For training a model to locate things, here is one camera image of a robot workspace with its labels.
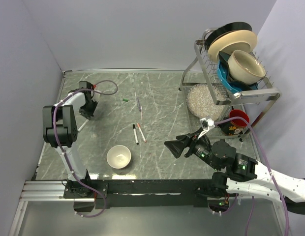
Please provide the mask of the white pen green tip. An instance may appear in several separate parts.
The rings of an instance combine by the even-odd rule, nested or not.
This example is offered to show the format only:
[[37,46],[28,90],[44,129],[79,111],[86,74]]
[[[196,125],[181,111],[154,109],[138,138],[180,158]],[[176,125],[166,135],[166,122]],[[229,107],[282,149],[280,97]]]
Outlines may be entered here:
[[78,132],[81,132],[82,129],[86,126],[86,124],[89,122],[89,120],[85,120],[84,123],[78,128]]

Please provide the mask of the white pen black tip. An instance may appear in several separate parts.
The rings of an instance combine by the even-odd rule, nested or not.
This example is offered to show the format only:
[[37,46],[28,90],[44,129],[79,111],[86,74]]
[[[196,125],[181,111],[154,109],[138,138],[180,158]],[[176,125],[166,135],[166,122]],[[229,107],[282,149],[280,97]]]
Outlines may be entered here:
[[136,145],[139,145],[139,140],[138,140],[138,136],[137,136],[136,128],[135,128],[135,129],[133,129],[133,133],[134,133],[134,138],[135,138]]

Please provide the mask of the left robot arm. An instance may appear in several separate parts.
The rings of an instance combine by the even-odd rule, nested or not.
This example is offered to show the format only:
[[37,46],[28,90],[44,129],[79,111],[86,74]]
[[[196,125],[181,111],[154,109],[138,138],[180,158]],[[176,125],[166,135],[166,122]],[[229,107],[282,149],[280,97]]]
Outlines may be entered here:
[[[79,113],[86,119],[93,117],[98,105],[98,102],[93,100],[94,88],[95,85],[90,82],[79,82],[78,89],[83,89],[83,91],[73,95],[58,108],[56,105],[50,105],[44,106],[42,110],[43,139],[55,148],[66,166],[68,177],[65,188],[71,194],[81,198],[92,195],[93,185],[75,144],[78,138],[75,114]],[[65,150],[71,167],[78,172],[76,176],[80,180],[79,182],[72,175],[62,150]]]

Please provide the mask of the white pen pink tip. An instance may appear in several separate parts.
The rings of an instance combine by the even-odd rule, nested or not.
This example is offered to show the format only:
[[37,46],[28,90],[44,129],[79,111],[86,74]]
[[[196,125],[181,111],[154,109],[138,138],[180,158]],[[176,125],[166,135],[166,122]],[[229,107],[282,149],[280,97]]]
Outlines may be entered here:
[[145,137],[145,135],[144,135],[144,133],[143,133],[142,128],[140,127],[140,128],[138,128],[138,130],[139,130],[139,132],[140,132],[140,134],[141,134],[141,137],[142,137],[144,143],[146,143],[146,142],[147,142],[147,139],[146,139],[146,137]]

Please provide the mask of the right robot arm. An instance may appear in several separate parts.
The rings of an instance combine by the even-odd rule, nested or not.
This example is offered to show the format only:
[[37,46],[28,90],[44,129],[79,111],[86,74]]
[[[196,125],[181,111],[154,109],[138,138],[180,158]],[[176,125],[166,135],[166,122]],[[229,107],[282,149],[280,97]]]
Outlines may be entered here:
[[197,193],[212,198],[238,194],[284,201],[289,212],[305,215],[305,178],[269,171],[261,162],[238,153],[224,139],[211,144],[207,136],[199,138],[197,132],[164,144],[175,158],[186,148],[186,158],[195,155],[215,170],[208,183],[196,188]]

